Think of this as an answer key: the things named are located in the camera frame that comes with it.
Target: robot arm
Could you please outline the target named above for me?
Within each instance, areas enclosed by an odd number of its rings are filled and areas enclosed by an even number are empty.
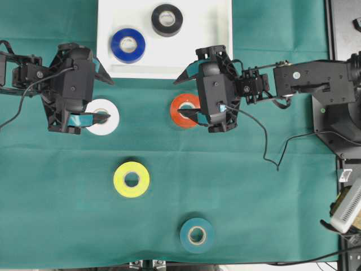
[[[285,61],[249,69],[244,69],[239,60],[231,61],[225,46],[198,49],[196,54],[198,60],[187,67],[175,84],[196,79],[201,108],[178,111],[197,123],[198,114],[205,115],[208,123],[201,125],[208,126],[210,133],[237,127],[236,110],[241,98],[247,104],[271,100],[286,109],[294,94],[311,93],[325,106],[347,104],[356,101],[356,89],[361,83],[361,57],[357,54],[346,62],[318,60],[291,65]],[[242,64],[240,75],[234,62]],[[275,96],[269,92],[268,76],[259,72],[270,67],[275,67]]]
[[[80,134],[82,127],[110,117],[85,113],[93,98],[94,80],[114,84],[90,49],[76,43],[59,45],[50,66],[44,67],[42,58],[15,55],[7,41],[0,44],[7,49],[0,51],[0,93],[21,95],[22,100],[40,95],[49,131]],[[7,62],[17,64],[12,71],[12,88],[5,87]]]

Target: black cable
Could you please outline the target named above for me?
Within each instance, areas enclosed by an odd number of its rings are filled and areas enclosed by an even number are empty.
[[[339,134],[339,133],[337,133],[337,132],[334,132],[334,131],[321,131],[321,132],[314,132],[314,133],[307,133],[307,134],[299,134],[299,135],[294,135],[294,136],[292,136],[292,137],[289,137],[289,138],[286,140],[286,144],[285,144],[285,146],[284,146],[284,148],[283,148],[281,158],[280,158],[279,162],[276,163],[276,162],[273,161],[272,159],[266,158],[266,155],[267,155],[267,147],[268,147],[268,133],[267,133],[267,129],[262,125],[262,123],[261,123],[259,120],[257,120],[254,116],[252,116],[251,114],[248,114],[247,112],[245,112],[245,111],[243,111],[243,110],[241,110],[241,109],[233,108],[233,107],[227,106],[227,105],[225,105],[225,104],[223,104],[223,106],[225,106],[225,107],[228,108],[229,110],[238,111],[238,112],[240,112],[240,113],[248,116],[249,118],[251,118],[252,120],[254,120],[254,121],[263,129],[263,131],[264,131],[264,133],[265,133],[265,151],[264,151],[264,153],[263,153],[263,159],[266,160],[266,161],[268,161],[268,162],[273,163],[274,165],[276,165],[277,171],[279,171],[279,168],[280,168],[280,165],[281,165],[281,163],[282,163],[283,157],[284,157],[284,155],[285,155],[285,153],[286,153],[286,149],[287,149],[287,146],[288,146],[288,142],[289,142],[290,140],[295,139],[295,138],[306,137],[306,136],[315,136],[315,135],[317,135],[317,134],[334,134],[334,135],[342,138],[343,140],[347,141],[348,143],[351,143],[351,144],[356,145],[356,146],[361,146],[361,143],[356,142],[356,141],[352,141],[352,140],[350,140],[350,139],[344,137],[343,135],[341,135],[341,134]]]
[[[318,268],[319,268],[321,271],[325,271],[325,270],[323,270],[323,269],[320,267],[320,265],[319,265],[318,263],[316,263],[316,265],[318,266]]]
[[[318,135],[318,134],[334,134],[340,138],[342,138],[343,140],[347,141],[348,143],[351,143],[352,145],[356,145],[356,146],[361,146],[361,143],[359,142],[356,142],[356,141],[352,141],[346,137],[344,137],[343,135],[337,133],[337,132],[334,132],[334,131],[321,131],[321,132],[315,132],[315,133],[307,133],[307,134],[299,134],[299,135],[294,135],[292,137],[289,137],[287,140],[286,140],[286,144],[283,148],[283,152],[282,152],[282,155],[281,155],[281,159],[278,163],[278,167],[280,166],[281,162],[282,162],[282,159],[283,159],[283,156],[286,152],[286,149],[287,149],[287,145],[288,145],[288,142],[292,139],[295,139],[295,138],[299,138],[299,137],[307,137],[307,136],[315,136],[315,135]]]
[[[325,264],[327,264],[329,267],[331,267],[333,270],[337,271],[337,269],[335,267],[333,267],[331,264],[324,262]]]
[[[265,133],[265,151],[264,151],[264,153],[263,153],[263,159],[264,159],[265,161],[268,161],[268,162],[273,163],[273,164],[277,167],[277,171],[278,171],[278,169],[279,169],[279,164],[277,164],[275,161],[273,161],[273,160],[271,160],[271,159],[266,158],[266,155],[267,155],[267,146],[268,146],[268,133],[267,133],[267,129],[262,125],[262,123],[261,123],[259,120],[257,120],[257,119],[256,119],[254,116],[252,116],[251,114],[248,114],[247,112],[245,112],[245,111],[243,111],[243,110],[241,110],[241,109],[237,109],[237,108],[233,108],[233,107],[227,106],[227,105],[225,105],[225,104],[224,104],[224,106],[225,106],[226,108],[230,109],[230,110],[238,111],[238,112],[242,113],[243,115],[248,116],[249,118],[251,118],[252,120],[254,120],[254,121],[263,129],[263,131],[264,131],[264,133]]]
[[[349,251],[352,251],[352,250],[358,250],[359,248],[361,248],[361,246],[355,246],[355,247],[349,247],[349,248],[346,248],[344,250],[339,250],[339,251],[336,251],[336,252],[333,252],[333,253],[330,253],[330,254],[326,254],[326,255],[323,255],[323,256],[320,256],[320,257],[317,257],[317,258],[313,258],[313,259],[310,259],[310,260],[304,260],[304,261],[294,261],[292,263],[274,263],[274,264],[270,264],[270,265],[274,265],[274,266],[289,266],[289,265],[296,265],[296,264],[307,264],[307,263],[313,263],[315,261],[319,261],[319,260],[322,260],[322,259],[325,259],[325,258],[329,258],[329,257],[332,257],[332,256],[336,256],[336,255],[340,255],[340,254],[343,254],[343,253],[346,253],[346,252],[349,252]]]
[[[17,110],[17,113],[15,114],[14,117],[12,117],[11,119],[9,119],[9,120],[5,121],[3,124],[1,124],[1,125],[0,125],[0,130],[1,130],[5,125],[7,125],[7,124],[9,124],[10,122],[12,122],[13,120],[15,120],[15,119],[20,115],[21,108],[23,107],[24,98],[25,98],[27,92],[28,92],[34,85],[39,84],[39,83],[41,83],[41,82],[44,82],[44,81],[46,81],[46,80],[52,79],[52,78],[54,78],[54,77],[57,77],[57,76],[61,75],[62,73],[67,72],[67,71],[70,71],[70,70],[72,70],[72,69],[74,69],[74,68],[71,67],[71,68],[64,69],[64,70],[62,70],[62,71],[60,71],[60,72],[58,72],[58,73],[56,73],[56,74],[54,74],[54,75],[45,77],[45,78],[43,78],[43,79],[40,79],[39,81],[36,81],[36,82],[30,84],[30,85],[28,86],[28,88],[25,89],[25,91],[24,91],[23,94],[21,95],[21,99],[20,99],[20,103],[19,103],[19,109]]]

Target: black tape roll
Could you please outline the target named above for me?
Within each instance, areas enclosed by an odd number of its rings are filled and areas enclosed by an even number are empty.
[[[168,20],[163,20],[161,23],[161,17],[167,17]],[[153,11],[152,25],[155,32],[163,37],[171,37],[176,35],[183,24],[183,15],[181,11],[170,4],[163,4]]]

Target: yellow tape roll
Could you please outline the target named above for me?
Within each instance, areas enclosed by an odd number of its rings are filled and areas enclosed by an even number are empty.
[[[138,175],[138,184],[131,187],[125,183],[125,176],[129,173]],[[149,172],[140,163],[127,162],[117,168],[114,173],[114,187],[119,194],[126,198],[136,198],[143,195],[149,187],[150,176]]]

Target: green tablecloth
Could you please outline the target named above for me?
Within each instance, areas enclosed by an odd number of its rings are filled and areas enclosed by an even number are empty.
[[[234,56],[246,67],[327,58],[322,0],[234,0],[233,13]],[[96,14],[96,0],[2,1],[0,38],[49,65],[59,43],[95,49]],[[0,268],[295,261],[337,249],[337,237],[319,224],[336,195],[334,155],[316,137],[292,142],[277,172],[262,160],[263,131],[244,116],[219,134],[172,123],[171,101],[196,93],[194,82],[115,83],[97,82],[94,90],[121,111],[111,135],[48,132],[39,97],[26,99],[21,116],[1,131]],[[1,122],[18,102],[1,96]],[[286,111],[272,103],[243,108],[267,126],[270,158],[280,157],[286,137],[312,128],[308,95]],[[143,197],[125,199],[113,187],[114,170],[127,160],[151,174]],[[216,232],[201,255],[187,253],[178,238],[195,216]]]

